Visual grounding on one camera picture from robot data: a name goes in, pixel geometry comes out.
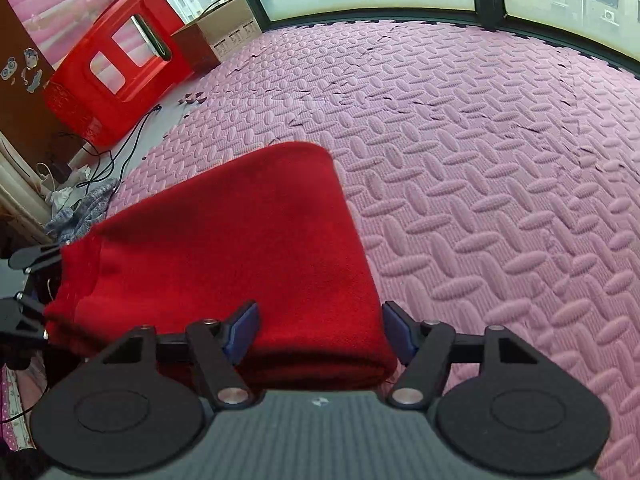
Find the red knit sweater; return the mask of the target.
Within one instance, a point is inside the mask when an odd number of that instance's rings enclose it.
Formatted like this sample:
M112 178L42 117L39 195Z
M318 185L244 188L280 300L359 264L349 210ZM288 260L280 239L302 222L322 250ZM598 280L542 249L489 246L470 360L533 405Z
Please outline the red knit sweater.
M64 246L44 310L52 344L93 356L255 301L240 365L266 389L372 389L396 370L369 265L330 154L285 142L130 206Z

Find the red plastic stool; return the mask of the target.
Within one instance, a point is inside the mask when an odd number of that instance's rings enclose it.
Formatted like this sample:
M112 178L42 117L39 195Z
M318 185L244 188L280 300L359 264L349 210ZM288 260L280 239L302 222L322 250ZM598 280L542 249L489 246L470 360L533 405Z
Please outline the red plastic stool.
M115 40L130 18L143 18L168 49L138 64ZM70 50L42 95L71 132L110 148L193 70L171 35L183 21L167 0L114 0Z

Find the blue patterned cloth pile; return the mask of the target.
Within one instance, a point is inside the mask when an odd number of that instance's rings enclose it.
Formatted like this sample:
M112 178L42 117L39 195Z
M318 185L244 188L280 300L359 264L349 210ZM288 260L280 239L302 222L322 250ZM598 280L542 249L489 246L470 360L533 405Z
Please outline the blue patterned cloth pile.
M63 207L44 226L47 236L62 245L86 236L95 224L106 218L117 187L118 180L108 178L93 188L75 208Z

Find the pink foam floor mat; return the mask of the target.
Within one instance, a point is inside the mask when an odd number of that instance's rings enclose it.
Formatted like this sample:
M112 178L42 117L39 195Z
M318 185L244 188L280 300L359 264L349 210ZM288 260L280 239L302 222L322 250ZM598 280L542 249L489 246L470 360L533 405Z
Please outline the pink foam floor mat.
M612 418L605 479L639 474L639 83L477 27L266 32L120 187L119 211L285 141L329 151L378 293L463 333L509 327Z

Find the brown cardboard box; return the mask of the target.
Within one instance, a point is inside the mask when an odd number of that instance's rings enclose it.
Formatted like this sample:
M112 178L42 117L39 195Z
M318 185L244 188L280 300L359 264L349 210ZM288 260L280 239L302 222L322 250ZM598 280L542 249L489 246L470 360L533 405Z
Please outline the brown cardboard box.
M246 0L216 0L171 38L194 73L204 74L261 34Z

